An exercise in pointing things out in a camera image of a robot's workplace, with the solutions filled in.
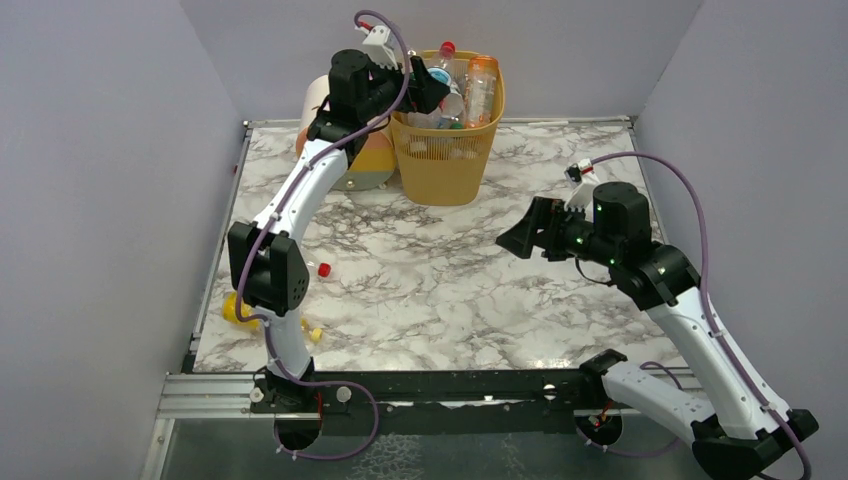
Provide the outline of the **clear bottle green cestbon label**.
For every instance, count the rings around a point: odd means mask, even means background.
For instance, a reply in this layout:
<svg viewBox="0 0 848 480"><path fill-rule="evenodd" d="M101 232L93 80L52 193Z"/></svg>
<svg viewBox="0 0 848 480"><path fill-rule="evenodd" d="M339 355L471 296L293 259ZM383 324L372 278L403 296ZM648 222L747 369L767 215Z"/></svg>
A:
<svg viewBox="0 0 848 480"><path fill-rule="evenodd" d="M463 129L465 102L461 94L449 93L440 103L438 129Z"/></svg>

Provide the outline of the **orange label clear bottle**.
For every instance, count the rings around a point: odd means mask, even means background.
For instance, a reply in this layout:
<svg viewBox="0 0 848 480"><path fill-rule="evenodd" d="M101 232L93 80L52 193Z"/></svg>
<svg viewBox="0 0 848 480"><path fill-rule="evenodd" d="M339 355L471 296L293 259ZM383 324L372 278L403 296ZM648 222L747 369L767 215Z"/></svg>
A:
<svg viewBox="0 0 848 480"><path fill-rule="evenodd" d="M478 128L491 120L498 61L491 56L477 55L467 64L465 90L465 127Z"/></svg>

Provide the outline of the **clear bottle red blue label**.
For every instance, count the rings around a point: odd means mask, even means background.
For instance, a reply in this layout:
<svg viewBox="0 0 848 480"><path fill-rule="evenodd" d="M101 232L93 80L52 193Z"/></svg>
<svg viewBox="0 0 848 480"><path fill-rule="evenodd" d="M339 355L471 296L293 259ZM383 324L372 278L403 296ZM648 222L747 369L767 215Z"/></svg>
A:
<svg viewBox="0 0 848 480"><path fill-rule="evenodd" d="M332 266L325 262L307 260L308 271L319 278L328 278L332 273Z"/></svg>

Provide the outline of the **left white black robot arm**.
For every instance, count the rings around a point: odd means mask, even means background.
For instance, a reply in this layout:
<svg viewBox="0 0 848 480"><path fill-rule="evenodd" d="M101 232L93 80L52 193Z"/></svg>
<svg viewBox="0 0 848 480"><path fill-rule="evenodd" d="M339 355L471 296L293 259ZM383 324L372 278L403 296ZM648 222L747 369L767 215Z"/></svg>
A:
<svg viewBox="0 0 848 480"><path fill-rule="evenodd" d="M236 318L259 323L268 381L282 387L319 385L299 313L311 280L301 250L307 227L375 128L393 112L431 113L449 93L418 55L381 66L356 49L333 55L327 84L283 186L252 220L234 222L226 239Z"/></svg>

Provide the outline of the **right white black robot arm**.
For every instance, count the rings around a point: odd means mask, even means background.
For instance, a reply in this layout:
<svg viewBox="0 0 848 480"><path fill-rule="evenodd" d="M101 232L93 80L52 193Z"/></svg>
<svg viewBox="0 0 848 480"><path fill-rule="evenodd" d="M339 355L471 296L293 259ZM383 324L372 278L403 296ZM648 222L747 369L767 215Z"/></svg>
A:
<svg viewBox="0 0 848 480"><path fill-rule="evenodd" d="M676 346L703 398L659 380L618 352L582 365L594 389L626 404L686 444L713 479L749 479L817 432L813 414L790 407L745 358L703 298L702 281L679 249L655 241L649 203L633 185L595 186L582 205L535 197L497 244L521 259L589 261Z"/></svg>

